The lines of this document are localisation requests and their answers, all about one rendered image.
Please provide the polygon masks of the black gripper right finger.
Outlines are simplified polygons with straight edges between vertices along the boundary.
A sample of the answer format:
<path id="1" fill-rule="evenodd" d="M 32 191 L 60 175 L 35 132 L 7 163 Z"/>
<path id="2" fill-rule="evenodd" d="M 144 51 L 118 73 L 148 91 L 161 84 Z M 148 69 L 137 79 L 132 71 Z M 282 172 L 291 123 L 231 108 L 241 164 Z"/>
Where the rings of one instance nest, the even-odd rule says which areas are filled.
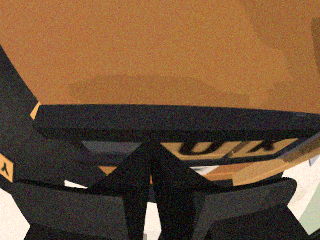
<path id="1" fill-rule="evenodd" d="M 160 143 L 151 143 L 151 169 L 163 240 L 203 240 L 215 221 L 288 205 L 297 189 L 285 176 L 221 187 Z"/>

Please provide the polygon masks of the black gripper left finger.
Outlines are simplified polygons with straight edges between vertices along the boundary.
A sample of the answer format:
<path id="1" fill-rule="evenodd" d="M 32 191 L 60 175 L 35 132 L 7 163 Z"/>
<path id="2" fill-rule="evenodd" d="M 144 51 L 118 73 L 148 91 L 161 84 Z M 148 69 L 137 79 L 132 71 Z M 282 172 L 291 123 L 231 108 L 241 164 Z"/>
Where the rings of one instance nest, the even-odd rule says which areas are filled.
<path id="1" fill-rule="evenodd" d="M 143 143 L 92 187 L 23 179 L 13 181 L 9 192 L 29 225 L 112 240 L 143 240 L 151 177 L 151 143 Z"/>

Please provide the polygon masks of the grey rectangular block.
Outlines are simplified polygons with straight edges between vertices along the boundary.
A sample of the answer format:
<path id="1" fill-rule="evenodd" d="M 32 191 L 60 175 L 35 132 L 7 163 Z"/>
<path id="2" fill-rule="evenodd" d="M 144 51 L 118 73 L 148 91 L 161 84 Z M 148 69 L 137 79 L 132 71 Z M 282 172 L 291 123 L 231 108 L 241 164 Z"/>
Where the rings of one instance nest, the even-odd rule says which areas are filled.
<path id="1" fill-rule="evenodd" d="M 313 163 L 315 163 L 317 157 L 320 157 L 320 155 L 317 155 L 317 156 L 315 156 L 315 157 L 312 157 L 312 159 L 309 159 L 309 160 L 308 160 L 308 161 L 309 161 L 309 165 L 311 165 L 311 167 L 312 167 Z"/>

